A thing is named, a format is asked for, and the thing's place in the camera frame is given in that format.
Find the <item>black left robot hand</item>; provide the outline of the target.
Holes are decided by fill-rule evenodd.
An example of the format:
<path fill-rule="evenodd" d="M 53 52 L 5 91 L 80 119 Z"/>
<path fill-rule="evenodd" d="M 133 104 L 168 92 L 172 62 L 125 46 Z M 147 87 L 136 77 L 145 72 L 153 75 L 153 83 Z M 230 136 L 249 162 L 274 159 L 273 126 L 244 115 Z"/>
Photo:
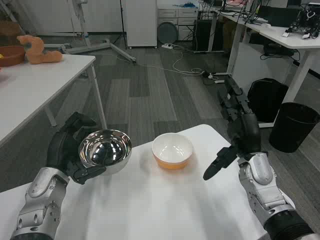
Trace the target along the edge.
<path fill-rule="evenodd" d="M 52 137 L 47 150 L 46 166 L 62 171 L 75 183 L 81 185 L 103 174 L 106 167 L 86 167 L 79 155 L 81 142 L 96 131 L 98 131 L 97 123 L 93 119 L 74 112 Z"/>

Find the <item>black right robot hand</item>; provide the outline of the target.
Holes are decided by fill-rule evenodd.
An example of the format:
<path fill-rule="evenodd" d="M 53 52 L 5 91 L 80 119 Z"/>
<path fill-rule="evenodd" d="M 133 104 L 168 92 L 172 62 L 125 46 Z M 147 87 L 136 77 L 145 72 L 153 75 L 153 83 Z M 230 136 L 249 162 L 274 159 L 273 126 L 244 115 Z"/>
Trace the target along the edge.
<path fill-rule="evenodd" d="M 237 158 L 260 152 L 261 133 L 258 120 L 249 106 L 243 89 L 228 76 L 225 87 L 218 92 L 221 114 L 227 124 L 227 134 L 231 140 L 229 147 L 223 147 L 216 159 L 203 174 L 205 181 L 214 177 L 221 169 L 226 169 Z"/>

